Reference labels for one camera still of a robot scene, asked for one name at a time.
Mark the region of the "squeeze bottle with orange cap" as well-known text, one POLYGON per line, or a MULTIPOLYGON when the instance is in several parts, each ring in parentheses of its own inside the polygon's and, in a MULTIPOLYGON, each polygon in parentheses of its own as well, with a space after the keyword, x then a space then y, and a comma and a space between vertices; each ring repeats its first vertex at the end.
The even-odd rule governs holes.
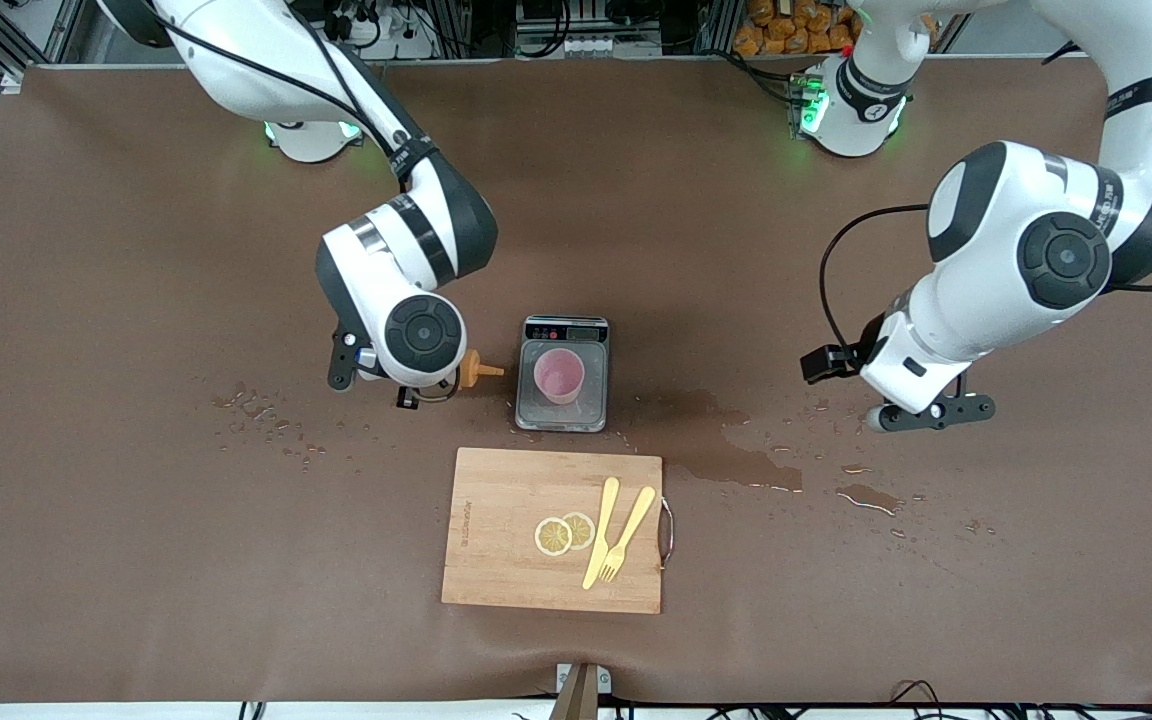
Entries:
POLYGON ((492 379, 506 376, 503 366, 494 366, 485 363, 482 354, 476 348, 467 348, 457 366, 457 372, 458 387, 462 391, 473 388, 483 378, 492 379))

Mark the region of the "pink plastic cup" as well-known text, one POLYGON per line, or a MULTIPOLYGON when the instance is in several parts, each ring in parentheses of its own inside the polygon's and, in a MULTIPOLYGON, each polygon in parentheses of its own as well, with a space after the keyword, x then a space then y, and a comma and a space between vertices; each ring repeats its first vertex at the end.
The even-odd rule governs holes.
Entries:
POLYGON ((550 404, 570 406, 585 382, 584 361, 570 348, 550 348, 535 361, 532 382, 550 404))

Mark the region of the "wooden cutting board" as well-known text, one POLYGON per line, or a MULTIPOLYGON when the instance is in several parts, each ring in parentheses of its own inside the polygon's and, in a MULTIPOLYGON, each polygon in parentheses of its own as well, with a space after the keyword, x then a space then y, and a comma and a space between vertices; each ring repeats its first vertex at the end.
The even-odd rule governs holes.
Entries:
POLYGON ((662 498, 659 457, 461 448, 445 543, 444 602, 657 615, 662 607, 657 529, 662 498), (609 547, 621 537, 641 488, 655 488, 655 502, 628 544, 616 579, 598 578, 584 591, 593 543, 550 558, 536 548, 532 536, 541 520, 563 518, 568 511, 585 511, 596 523, 608 477, 620 479, 607 530, 609 547))

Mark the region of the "silver digital kitchen scale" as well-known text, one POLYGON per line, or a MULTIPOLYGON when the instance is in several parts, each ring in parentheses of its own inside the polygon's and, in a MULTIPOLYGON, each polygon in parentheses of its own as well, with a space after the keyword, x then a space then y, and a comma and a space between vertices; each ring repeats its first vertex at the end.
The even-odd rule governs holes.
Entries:
POLYGON ((611 324, 600 316, 531 314, 521 331, 515 424, 540 432, 598 433, 608 414, 611 324), (570 406, 550 404, 532 382, 535 361, 550 348, 570 348, 584 361, 585 382, 570 406))

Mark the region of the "yellow plastic knife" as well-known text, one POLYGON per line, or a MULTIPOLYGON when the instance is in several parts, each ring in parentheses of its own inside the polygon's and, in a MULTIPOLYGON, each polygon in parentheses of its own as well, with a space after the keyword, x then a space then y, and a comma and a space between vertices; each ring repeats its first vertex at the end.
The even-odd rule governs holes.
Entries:
POLYGON ((582 589, 584 591, 593 588, 596 579, 602 573, 605 558, 607 558, 611 548, 607 541, 607 530, 614 505, 617 501, 617 492, 620 492, 620 479, 617 477, 608 477, 604 480, 598 520, 596 520, 594 535, 591 538, 591 555, 584 578, 582 578, 582 589))

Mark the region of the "brown table cover mat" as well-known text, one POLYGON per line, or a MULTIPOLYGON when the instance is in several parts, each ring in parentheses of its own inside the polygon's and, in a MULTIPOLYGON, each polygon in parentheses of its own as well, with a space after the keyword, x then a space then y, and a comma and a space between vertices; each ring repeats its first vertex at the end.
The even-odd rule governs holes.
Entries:
POLYGON ((529 314, 611 323, 594 435, 511 381, 399 410, 325 382, 323 233, 396 191, 314 167, 183 70, 35 69, 0 97, 0 702, 518 696, 558 664, 636 702, 1152 702, 1152 295, 975 365, 996 418, 874 434, 820 252, 990 141, 1091 160, 1084 59, 935 59, 840 160, 722 61, 394 67, 500 225, 447 295, 488 363, 529 314), (664 458, 654 616, 442 601, 462 447, 664 458))

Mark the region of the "yellow plastic fork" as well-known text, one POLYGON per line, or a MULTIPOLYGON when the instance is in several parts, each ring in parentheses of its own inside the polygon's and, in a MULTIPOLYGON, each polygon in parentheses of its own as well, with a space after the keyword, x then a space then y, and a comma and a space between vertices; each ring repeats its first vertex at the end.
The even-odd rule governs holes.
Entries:
POLYGON ((613 579, 616 579, 617 573, 620 573, 622 566, 626 564, 628 544, 632 541, 637 529, 639 529, 643 520, 646 518, 647 511, 652 509, 655 500, 657 491, 653 487, 649 486, 641 488, 639 493, 637 493, 621 537, 617 538, 617 543, 614 544, 614 546, 608 550, 607 555, 605 555, 602 569, 600 569, 598 574, 599 579, 602 579, 605 583, 612 583, 613 579))

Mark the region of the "pile of orange bread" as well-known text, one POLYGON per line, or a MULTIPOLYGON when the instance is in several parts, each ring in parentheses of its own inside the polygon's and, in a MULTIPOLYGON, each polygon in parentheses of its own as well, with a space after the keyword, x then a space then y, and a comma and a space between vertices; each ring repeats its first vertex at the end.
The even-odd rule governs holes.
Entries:
POLYGON ((865 23, 846 0, 745 0, 732 51, 738 56, 846 54, 865 23))

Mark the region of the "white power strip with plugs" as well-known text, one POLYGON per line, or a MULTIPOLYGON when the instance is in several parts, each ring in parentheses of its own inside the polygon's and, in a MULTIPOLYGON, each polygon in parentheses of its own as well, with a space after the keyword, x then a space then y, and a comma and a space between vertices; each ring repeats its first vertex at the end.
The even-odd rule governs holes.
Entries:
POLYGON ((434 20, 414 0, 324 0, 323 32, 365 60, 444 56, 434 20))

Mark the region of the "white socket strip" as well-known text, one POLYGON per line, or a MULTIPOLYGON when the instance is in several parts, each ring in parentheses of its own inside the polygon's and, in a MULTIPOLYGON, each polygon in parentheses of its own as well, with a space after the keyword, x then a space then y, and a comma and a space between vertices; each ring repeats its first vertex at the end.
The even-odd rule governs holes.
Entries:
POLYGON ((654 37, 643 35, 571 35, 556 51, 562 59, 634 59, 662 53, 654 37))

